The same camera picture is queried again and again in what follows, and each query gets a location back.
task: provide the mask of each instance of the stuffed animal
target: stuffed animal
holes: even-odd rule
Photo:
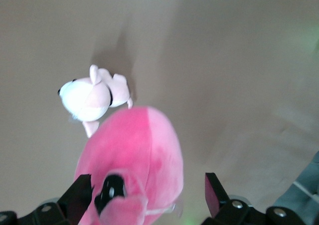
[[[131,108],[133,105],[126,78],[120,74],[112,78],[108,70],[96,65],[91,65],[89,78],[67,82],[58,94],[73,118],[82,121],[88,138],[98,129],[97,120],[109,107],[127,103]]]
[[[93,187],[81,225],[150,225],[183,188],[175,130],[152,107],[118,110],[88,140],[75,179],[81,174],[91,174]]]

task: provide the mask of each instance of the small white stuffed dog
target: small white stuffed dog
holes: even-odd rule
[[[127,103],[131,108],[133,105],[126,78],[120,74],[112,77],[108,70],[96,65],[91,65],[89,78],[67,82],[58,94],[73,118],[82,121],[88,138],[98,129],[97,120],[109,107]]]

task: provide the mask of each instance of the large pink stuffed animal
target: large pink stuffed animal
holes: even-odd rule
[[[109,107],[133,105],[126,78],[120,74],[112,77],[108,70],[96,65],[91,65],[90,77],[67,82],[58,94],[73,118],[82,121],[88,138],[98,129],[97,120]]]
[[[75,173],[91,174],[81,225],[150,225],[171,212],[183,188],[177,135],[152,107],[121,109],[87,142]]]

